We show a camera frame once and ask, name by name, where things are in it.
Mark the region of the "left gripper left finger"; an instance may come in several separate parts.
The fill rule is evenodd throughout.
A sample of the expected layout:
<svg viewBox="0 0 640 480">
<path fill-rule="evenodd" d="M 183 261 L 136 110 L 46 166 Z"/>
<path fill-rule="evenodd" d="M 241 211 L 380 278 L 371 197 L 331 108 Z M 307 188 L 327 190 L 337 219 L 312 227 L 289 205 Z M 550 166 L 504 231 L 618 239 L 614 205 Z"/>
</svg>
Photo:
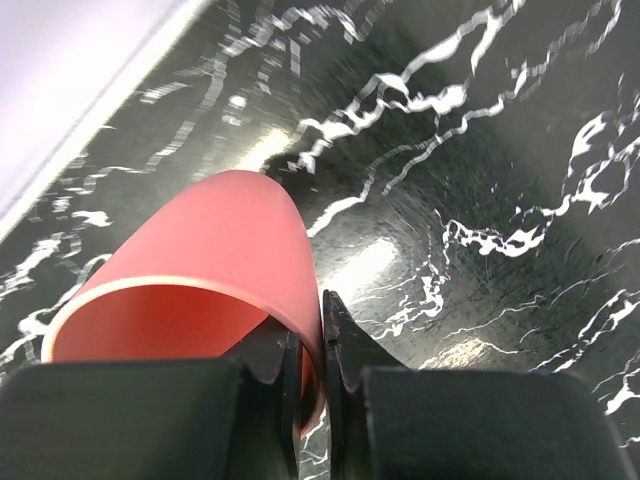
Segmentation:
<svg viewBox="0 0 640 480">
<path fill-rule="evenodd" d="M 300 340 L 267 319 L 218 358 L 57 363 L 1 389 L 5 479 L 293 479 Z"/>
</svg>

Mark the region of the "pink plastic cup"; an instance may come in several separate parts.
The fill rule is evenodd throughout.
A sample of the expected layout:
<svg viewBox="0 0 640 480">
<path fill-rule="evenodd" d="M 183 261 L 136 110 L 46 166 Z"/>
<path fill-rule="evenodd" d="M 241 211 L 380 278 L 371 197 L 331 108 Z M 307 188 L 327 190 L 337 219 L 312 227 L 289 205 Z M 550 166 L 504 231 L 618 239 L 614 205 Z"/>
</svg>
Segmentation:
<svg viewBox="0 0 640 480">
<path fill-rule="evenodd" d="M 40 357 L 217 357 L 268 318 L 302 342 L 308 431 L 325 400 L 310 240 L 278 182 L 229 170 L 177 195 L 119 247 L 54 316 Z"/>
</svg>

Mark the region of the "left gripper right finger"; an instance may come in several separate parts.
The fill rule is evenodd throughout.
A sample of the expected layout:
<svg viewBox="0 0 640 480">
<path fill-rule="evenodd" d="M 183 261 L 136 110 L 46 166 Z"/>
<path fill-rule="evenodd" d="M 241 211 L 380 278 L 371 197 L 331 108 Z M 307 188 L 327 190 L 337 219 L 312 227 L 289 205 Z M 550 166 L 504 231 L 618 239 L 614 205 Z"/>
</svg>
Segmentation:
<svg viewBox="0 0 640 480">
<path fill-rule="evenodd" d="M 635 479 L 575 377 L 415 370 L 323 294 L 334 479 Z"/>
</svg>

